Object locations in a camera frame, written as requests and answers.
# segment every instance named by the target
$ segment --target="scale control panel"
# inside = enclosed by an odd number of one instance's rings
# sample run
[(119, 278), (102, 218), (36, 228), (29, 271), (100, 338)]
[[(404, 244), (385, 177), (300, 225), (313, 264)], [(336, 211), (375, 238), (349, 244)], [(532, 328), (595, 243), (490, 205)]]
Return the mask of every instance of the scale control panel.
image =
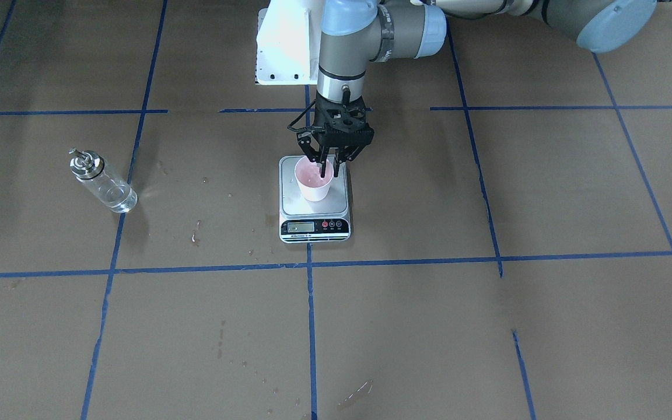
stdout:
[(348, 234), (349, 222), (344, 219), (287, 220), (282, 223), (282, 236), (311, 234), (322, 236), (329, 234)]

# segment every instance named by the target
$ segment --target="bottle cap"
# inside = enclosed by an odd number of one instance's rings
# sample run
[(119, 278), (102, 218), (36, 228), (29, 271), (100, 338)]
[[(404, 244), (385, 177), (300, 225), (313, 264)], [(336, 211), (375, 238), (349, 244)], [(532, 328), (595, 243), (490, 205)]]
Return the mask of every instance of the bottle cap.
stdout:
[(92, 179), (100, 175), (105, 164), (102, 157), (91, 150), (79, 151), (72, 147), (69, 154), (74, 156), (69, 167), (74, 176), (80, 179)]

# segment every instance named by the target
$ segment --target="water droplet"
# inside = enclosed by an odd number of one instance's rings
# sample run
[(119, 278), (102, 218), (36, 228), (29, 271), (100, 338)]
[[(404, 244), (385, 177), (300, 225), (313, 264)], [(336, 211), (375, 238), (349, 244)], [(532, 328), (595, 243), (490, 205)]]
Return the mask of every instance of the water droplet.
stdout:
[(347, 396), (344, 401), (338, 404), (338, 409), (343, 410), (347, 407), (354, 405), (357, 400), (363, 399), (370, 394), (373, 390), (373, 380), (368, 380), (360, 386), (359, 389), (354, 391), (350, 396)]

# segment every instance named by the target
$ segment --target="plastic cup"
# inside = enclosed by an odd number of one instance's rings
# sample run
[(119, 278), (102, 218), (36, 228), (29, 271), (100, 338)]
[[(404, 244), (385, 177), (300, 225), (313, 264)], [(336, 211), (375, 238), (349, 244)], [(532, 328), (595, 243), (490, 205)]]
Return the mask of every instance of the plastic cup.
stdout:
[(294, 165), (294, 177), (305, 200), (320, 201), (326, 198), (334, 178), (334, 165), (330, 160), (325, 163), (325, 178), (320, 177), (320, 166), (310, 162), (307, 156), (302, 156)]

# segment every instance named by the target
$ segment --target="metal weighing platform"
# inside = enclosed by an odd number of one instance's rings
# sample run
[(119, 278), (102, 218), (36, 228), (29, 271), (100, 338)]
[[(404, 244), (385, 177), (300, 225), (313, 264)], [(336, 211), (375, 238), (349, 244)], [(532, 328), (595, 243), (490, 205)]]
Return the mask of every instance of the metal weighing platform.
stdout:
[(346, 162), (325, 199), (310, 202), (302, 198), (294, 177), (294, 165), (301, 157), (285, 156), (279, 161), (279, 237), (288, 244), (346, 241), (352, 236)]

